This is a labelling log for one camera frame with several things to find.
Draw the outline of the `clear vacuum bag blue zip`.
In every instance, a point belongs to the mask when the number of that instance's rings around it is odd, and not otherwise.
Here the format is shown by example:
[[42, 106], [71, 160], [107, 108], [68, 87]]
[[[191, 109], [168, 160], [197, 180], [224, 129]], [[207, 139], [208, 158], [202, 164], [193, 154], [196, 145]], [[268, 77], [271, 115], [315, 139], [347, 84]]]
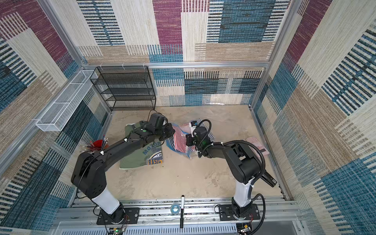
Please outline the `clear vacuum bag blue zip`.
[[199, 158], [208, 155], [207, 150], [214, 141], [210, 120], [194, 119], [181, 125], [173, 123], [172, 127], [175, 133], [167, 139], [167, 146], [172, 151], [189, 159], [193, 153], [196, 153]]

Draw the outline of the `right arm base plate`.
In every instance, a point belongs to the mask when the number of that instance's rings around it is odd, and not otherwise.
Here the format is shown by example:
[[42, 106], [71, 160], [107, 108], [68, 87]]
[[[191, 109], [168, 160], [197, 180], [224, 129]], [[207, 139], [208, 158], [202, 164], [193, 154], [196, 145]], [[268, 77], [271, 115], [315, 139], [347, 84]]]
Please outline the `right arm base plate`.
[[218, 204], [215, 206], [214, 211], [219, 214], [221, 221], [259, 220], [261, 218], [258, 206], [253, 203], [250, 203], [245, 207], [239, 207], [237, 204]]

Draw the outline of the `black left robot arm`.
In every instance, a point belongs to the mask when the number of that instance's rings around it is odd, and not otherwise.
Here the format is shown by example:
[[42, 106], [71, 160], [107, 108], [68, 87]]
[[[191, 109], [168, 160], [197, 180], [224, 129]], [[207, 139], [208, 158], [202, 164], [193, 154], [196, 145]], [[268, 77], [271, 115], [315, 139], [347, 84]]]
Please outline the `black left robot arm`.
[[107, 188], [106, 171], [122, 158], [127, 157], [156, 139], [164, 141], [173, 136], [175, 130], [167, 117], [153, 113], [148, 121], [140, 121], [122, 140], [104, 150], [83, 152], [78, 156], [71, 182], [92, 200], [101, 212], [108, 216], [108, 222], [119, 224], [126, 218], [123, 205]]

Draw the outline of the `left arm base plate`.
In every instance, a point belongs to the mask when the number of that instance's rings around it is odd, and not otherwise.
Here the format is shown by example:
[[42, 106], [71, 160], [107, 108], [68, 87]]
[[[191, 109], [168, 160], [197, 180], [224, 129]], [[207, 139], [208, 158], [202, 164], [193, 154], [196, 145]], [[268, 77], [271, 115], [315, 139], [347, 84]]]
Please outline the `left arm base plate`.
[[137, 224], [140, 208], [119, 208], [112, 214], [101, 210], [97, 219], [97, 225], [127, 225]]

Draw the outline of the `green patterned garment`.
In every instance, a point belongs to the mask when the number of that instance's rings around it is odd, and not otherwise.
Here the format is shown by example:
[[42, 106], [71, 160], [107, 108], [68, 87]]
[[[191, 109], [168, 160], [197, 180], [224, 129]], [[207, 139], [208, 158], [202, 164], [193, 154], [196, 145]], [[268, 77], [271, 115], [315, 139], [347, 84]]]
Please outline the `green patterned garment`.
[[132, 154], [122, 158], [119, 162], [119, 169], [127, 170], [144, 165], [156, 165], [163, 162], [162, 143], [156, 139], [147, 146], [134, 151]]

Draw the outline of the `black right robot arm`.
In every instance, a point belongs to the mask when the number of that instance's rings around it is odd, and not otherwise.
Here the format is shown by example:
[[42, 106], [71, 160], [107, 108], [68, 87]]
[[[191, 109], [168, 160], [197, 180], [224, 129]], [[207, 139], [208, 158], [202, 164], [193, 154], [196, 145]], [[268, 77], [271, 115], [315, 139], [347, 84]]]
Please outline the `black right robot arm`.
[[252, 196], [254, 184], [258, 179], [263, 180], [272, 188], [277, 184], [277, 181], [265, 169], [263, 155], [265, 152], [243, 140], [226, 143], [213, 142], [205, 127], [198, 127], [191, 134], [187, 134], [186, 140], [187, 146], [195, 147], [199, 156], [225, 159], [236, 179], [236, 191], [231, 205], [218, 206], [220, 220], [259, 220], [259, 209], [254, 202], [259, 197]]

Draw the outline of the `red white striped tank top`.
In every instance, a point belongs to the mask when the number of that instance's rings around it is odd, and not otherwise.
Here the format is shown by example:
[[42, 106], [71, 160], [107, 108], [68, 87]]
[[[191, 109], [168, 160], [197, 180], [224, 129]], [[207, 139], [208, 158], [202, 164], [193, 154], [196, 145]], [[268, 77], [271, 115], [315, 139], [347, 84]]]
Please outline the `red white striped tank top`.
[[173, 149], [180, 153], [185, 154], [187, 157], [190, 157], [190, 154], [193, 150], [192, 146], [187, 146], [187, 134], [191, 134], [190, 123], [184, 123], [181, 125], [173, 124], [175, 133], [172, 137], [171, 146]]

